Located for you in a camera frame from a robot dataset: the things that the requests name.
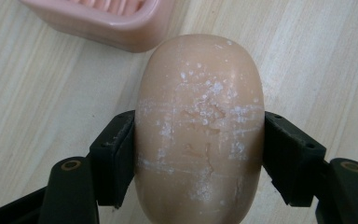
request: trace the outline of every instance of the wood grain surface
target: wood grain surface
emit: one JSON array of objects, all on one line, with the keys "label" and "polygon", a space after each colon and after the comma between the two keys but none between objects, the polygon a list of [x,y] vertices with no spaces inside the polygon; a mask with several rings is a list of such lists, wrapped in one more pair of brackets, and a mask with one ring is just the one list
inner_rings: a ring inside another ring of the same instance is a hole
[{"label": "wood grain surface", "polygon": [[[358,161],[358,1],[177,0],[167,38],[230,38],[255,59],[266,110]],[[135,108],[153,50],[129,53],[59,33],[19,1],[0,0],[0,206],[46,186],[57,161],[85,156],[117,113]],[[263,171],[242,223],[315,223],[286,206]],[[101,223],[149,223],[131,185]]]}]

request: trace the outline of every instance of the white powder residue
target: white powder residue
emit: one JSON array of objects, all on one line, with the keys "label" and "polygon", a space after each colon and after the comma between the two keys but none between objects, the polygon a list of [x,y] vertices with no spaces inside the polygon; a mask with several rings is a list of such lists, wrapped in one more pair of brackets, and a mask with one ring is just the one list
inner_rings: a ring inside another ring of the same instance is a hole
[{"label": "white powder residue", "polygon": [[148,99],[143,99],[139,102],[139,114],[142,116],[148,116],[150,113],[153,112],[155,108],[155,104],[153,102],[150,102]]},{"label": "white powder residue", "polygon": [[220,91],[223,89],[223,86],[220,82],[215,82],[210,90],[213,92],[214,95],[217,95],[220,93]]},{"label": "white powder residue", "polygon": [[228,156],[231,160],[245,160],[246,156],[244,155],[245,145],[241,142],[231,143],[231,151]]},{"label": "white powder residue", "polygon": [[164,122],[164,125],[162,126],[161,132],[159,132],[162,136],[168,137],[172,139],[172,126],[169,122]]},{"label": "white powder residue", "polygon": [[228,92],[227,92],[228,99],[235,98],[237,96],[238,96],[238,93],[235,90],[233,90],[233,89],[228,90]]},{"label": "white powder residue", "polygon": [[175,169],[173,169],[172,167],[167,169],[169,175],[172,175],[173,171],[175,171]]},{"label": "white powder residue", "polygon": [[252,133],[252,132],[259,132],[261,129],[260,124],[256,124],[254,128],[250,128],[250,129],[238,129],[233,131],[232,133],[234,134],[234,136],[242,136],[244,137],[246,133]]},{"label": "white powder residue", "polygon": [[235,186],[234,189],[234,195],[233,195],[234,202],[237,202],[238,199],[241,197],[241,195],[243,195],[244,185],[245,185],[245,178],[243,176],[239,176],[237,179],[237,185]]},{"label": "white powder residue", "polygon": [[166,155],[166,153],[165,153],[164,148],[159,148],[158,149],[158,154],[157,154],[157,159],[160,160],[160,159],[164,158],[165,155]]},{"label": "white powder residue", "polygon": [[212,199],[213,192],[210,186],[209,176],[211,170],[206,168],[200,174],[200,180],[196,183],[194,188],[189,192],[191,200],[202,202],[209,202]]},{"label": "white powder residue", "polygon": [[260,119],[260,116],[264,116],[264,113],[259,113],[259,116],[257,116],[255,112],[261,111],[264,111],[264,107],[261,105],[247,105],[244,107],[235,106],[234,109],[231,109],[229,112],[231,115],[235,115],[233,120],[238,123],[244,123],[247,120]]}]

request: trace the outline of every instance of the pink soap dish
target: pink soap dish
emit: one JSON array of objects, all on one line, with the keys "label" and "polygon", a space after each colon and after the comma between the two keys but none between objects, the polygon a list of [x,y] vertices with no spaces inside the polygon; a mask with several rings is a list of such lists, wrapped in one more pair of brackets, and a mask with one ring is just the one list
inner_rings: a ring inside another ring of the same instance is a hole
[{"label": "pink soap dish", "polygon": [[20,0],[58,31],[130,52],[164,38],[174,0]]}]

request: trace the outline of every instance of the round hole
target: round hole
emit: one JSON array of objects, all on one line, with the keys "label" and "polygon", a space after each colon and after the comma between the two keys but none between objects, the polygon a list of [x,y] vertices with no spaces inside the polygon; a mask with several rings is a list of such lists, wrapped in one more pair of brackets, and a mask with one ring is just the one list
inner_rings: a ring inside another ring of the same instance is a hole
[{"label": "round hole", "polygon": [[81,165],[81,161],[67,161],[61,166],[64,171],[71,171],[77,169]]},{"label": "round hole", "polygon": [[315,148],[315,145],[312,143],[307,143],[305,146],[309,148]]},{"label": "round hole", "polygon": [[358,164],[351,162],[351,161],[343,161],[341,163],[341,166],[344,167],[347,170],[350,170],[352,172],[358,173]]}]

